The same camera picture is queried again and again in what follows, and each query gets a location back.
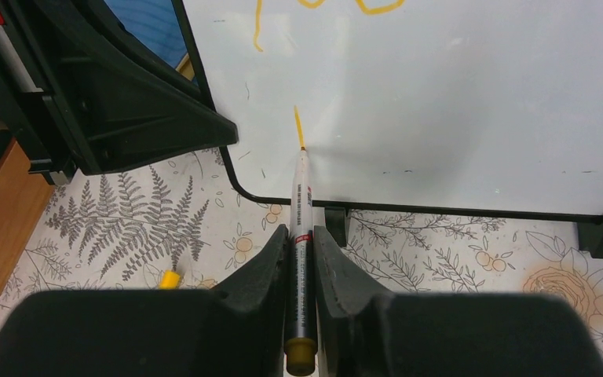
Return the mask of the black framed whiteboard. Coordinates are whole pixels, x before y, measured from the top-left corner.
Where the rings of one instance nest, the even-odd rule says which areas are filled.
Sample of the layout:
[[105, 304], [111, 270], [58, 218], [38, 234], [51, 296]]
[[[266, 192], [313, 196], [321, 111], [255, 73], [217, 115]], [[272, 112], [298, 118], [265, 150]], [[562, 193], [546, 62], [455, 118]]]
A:
[[568, 221], [603, 258], [603, 1], [176, 1], [232, 187]]

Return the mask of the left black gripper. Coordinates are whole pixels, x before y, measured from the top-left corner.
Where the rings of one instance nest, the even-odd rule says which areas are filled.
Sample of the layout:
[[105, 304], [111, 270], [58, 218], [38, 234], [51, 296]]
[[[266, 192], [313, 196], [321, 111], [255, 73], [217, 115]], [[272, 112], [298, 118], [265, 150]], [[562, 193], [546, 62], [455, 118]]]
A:
[[238, 139], [105, 1], [0, 1], [0, 116], [56, 185]]

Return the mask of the yellow marker cap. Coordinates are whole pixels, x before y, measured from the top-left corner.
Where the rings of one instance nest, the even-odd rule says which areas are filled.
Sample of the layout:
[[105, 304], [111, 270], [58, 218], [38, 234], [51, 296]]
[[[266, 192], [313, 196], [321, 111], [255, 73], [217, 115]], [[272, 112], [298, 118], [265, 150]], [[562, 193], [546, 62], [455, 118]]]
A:
[[166, 270], [159, 281], [159, 289], [174, 290], [179, 288], [181, 275], [173, 270]]

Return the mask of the white marker pen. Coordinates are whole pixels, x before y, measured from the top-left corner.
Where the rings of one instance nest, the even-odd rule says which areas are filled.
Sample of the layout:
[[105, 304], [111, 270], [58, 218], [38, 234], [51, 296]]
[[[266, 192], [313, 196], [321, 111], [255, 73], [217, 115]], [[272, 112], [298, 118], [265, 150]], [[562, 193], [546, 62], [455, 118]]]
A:
[[287, 373], [308, 376], [316, 369], [317, 324], [312, 188], [309, 176], [309, 154], [302, 147], [298, 153], [291, 190], [289, 224], [289, 274], [291, 282], [286, 304], [283, 351]]

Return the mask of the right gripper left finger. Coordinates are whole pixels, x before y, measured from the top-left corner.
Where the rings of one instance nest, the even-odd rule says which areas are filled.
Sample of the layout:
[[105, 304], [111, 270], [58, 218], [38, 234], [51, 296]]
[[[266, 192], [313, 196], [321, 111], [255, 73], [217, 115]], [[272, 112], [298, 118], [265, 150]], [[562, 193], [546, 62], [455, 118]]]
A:
[[0, 330], [0, 376], [281, 376], [288, 231], [211, 289], [40, 291]]

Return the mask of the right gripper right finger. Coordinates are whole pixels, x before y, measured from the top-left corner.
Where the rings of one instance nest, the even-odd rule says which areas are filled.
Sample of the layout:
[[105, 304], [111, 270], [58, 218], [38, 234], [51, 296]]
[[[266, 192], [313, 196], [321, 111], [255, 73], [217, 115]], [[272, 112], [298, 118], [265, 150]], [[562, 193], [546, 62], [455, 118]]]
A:
[[514, 293], [403, 293], [314, 230], [322, 376], [603, 376], [564, 300]]

